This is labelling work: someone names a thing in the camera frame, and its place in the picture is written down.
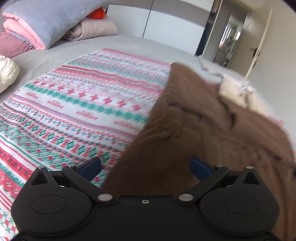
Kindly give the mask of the brown coat with fur collar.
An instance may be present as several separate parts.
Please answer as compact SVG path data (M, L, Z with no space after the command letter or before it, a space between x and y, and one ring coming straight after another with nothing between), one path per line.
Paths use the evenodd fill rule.
M280 206L273 233L295 240L295 157L286 133L179 63L102 189L113 196L178 195L198 182L193 157L231 170L254 167Z

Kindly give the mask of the cream bedroom door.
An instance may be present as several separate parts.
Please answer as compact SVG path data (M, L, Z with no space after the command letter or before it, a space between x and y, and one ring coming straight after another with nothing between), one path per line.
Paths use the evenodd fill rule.
M272 8L262 7L252 10L246 17L242 34L239 37L240 45L230 65L230 69L238 72L245 78L248 77L259 56L263 45Z

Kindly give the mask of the pink green patterned blanket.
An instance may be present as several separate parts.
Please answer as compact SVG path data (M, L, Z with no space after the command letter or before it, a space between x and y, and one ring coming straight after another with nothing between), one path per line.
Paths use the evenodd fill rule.
M1 103L1 219L13 225L15 240L276 240L280 206L255 169L260 204L179 204L179 194L112 195L110 204L31 203L31 176L40 166L60 171L98 157L101 171L91 183L102 189L144 129L171 65L102 49L28 82Z

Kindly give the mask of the grey bed sheet mattress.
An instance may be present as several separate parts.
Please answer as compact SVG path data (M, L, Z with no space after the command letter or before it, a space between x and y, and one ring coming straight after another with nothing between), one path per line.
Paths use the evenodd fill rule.
M48 50L30 50L13 58L20 68L16 81L1 93L4 101L29 81L67 63L77 57L109 48L166 63L179 62L190 66L201 77L219 83L221 77L231 77L251 86L250 80L205 58L193 56L182 50L154 41L124 35L98 37L80 41L63 41Z

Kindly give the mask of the cream white puffy jacket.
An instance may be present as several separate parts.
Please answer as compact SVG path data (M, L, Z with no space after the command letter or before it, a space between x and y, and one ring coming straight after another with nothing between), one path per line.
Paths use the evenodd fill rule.
M20 68L12 59L0 56L0 93L12 85L20 73Z

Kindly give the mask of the mauve folded cloth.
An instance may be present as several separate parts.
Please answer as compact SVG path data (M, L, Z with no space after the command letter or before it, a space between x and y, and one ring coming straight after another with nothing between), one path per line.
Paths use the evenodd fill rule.
M1 32L0 39L0 54L13 58L19 54L33 50L34 46L28 44L26 41L20 40L17 37L7 33Z

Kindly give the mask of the beige pink folded quilt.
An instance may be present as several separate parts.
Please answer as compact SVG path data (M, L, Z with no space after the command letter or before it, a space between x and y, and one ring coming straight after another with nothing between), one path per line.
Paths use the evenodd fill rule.
M68 30L62 37L67 41L79 41L96 37L114 36L118 34L115 23L106 16L103 19L85 18Z

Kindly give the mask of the white grey sliding wardrobe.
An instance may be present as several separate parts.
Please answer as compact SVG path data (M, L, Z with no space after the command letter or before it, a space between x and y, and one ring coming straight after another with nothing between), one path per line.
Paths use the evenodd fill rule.
M112 1L107 15L121 35L196 54L214 1Z

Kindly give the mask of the blue grey folded blanket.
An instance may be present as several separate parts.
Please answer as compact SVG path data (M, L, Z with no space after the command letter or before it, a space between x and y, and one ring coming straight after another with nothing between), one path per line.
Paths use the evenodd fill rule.
M110 1L19 1L4 9L25 20L49 49L87 15Z

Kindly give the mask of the red orange plush item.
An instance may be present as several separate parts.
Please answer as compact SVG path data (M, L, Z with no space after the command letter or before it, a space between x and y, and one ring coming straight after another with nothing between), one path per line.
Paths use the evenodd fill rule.
M99 19L104 19L105 16L106 16L105 10L103 8L98 8L95 11L91 12L86 17L94 20L99 20Z

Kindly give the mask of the pink folded blanket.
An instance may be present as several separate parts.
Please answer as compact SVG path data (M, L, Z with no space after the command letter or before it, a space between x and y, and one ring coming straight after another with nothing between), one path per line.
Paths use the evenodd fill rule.
M7 33L17 33L26 38L36 49L46 50L44 42L25 20L8 13L3 13L3 16L5 17L3 27Z

